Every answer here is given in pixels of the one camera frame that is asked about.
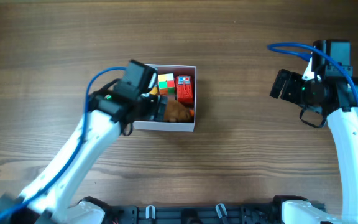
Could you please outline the yellow duck toy blue hat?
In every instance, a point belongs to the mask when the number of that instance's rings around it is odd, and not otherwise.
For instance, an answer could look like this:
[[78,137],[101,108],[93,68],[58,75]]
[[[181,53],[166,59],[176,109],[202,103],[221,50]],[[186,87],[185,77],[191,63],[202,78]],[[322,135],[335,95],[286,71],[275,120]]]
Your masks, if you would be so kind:
[[155,86],[152,88],[152,90],[149,92],[151,95],[158,95],[158,88]]

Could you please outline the brown plush bear with orange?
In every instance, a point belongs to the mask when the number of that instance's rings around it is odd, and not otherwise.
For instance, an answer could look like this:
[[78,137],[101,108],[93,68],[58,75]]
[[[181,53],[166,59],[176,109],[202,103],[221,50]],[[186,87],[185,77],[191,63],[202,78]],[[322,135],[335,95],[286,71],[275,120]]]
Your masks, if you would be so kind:
[[194,118],[194,110],[189,109],[174,99],[168,99],[163,121],[171,123],[187,123]]

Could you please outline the colourful puzzle cube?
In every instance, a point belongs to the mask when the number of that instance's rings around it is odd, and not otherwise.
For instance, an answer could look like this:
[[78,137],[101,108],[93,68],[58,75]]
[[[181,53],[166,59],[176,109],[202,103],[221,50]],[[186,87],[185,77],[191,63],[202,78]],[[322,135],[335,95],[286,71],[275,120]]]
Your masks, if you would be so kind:
[[158,75],[158,91],[161,95],[175,94],[175,79],[172,73]]

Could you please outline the red toy truck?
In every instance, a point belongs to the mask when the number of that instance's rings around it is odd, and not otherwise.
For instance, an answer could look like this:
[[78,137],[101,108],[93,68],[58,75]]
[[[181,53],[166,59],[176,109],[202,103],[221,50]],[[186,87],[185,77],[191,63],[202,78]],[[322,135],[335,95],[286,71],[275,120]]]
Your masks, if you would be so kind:
[[180,103],[193,104],[193,84],[190,76],[177,76],[175,81],[176,97]]

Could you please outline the white cardboard box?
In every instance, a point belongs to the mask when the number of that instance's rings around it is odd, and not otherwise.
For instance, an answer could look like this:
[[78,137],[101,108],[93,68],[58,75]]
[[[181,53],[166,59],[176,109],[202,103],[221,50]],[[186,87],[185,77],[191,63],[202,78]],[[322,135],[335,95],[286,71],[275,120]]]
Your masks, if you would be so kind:
[[[193,87],[193,109],[196,114],[197,107],[197,68],[190,65],[158,65],[149,64],[158,70],[158,74],[173,73],[177,75],[188,75],[191,77]],[[155,121],[134,121],[134,128],[138,130],[154,131],[182,131],[193,132],[195,129],[196,119],[193,118],[189,123],[169,123]]]

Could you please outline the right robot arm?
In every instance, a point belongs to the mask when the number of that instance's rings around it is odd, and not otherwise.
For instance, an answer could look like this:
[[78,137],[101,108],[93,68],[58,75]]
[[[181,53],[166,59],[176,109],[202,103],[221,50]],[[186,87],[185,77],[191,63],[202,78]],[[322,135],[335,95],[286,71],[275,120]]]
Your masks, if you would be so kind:
[[[358,92],[358,77],[353,78]],[[280,70],[270,96],[323,117],[333,135],[342,183],[343,223],[358,223],[358,106],[347,80]]]

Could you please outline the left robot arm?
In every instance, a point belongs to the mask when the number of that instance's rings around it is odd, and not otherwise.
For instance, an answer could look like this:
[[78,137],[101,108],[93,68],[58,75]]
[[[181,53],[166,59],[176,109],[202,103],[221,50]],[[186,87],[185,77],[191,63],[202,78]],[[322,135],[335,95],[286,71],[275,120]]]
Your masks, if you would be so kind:
[[0,223],[101,223],[102,209],[70,207],[74,193],[99,156],[126,128],[143,117],[163,118],[167,100],[151,94],[156,86],[116,79],[87,93],[76,131],[45,170],[17,198],[0,198]]

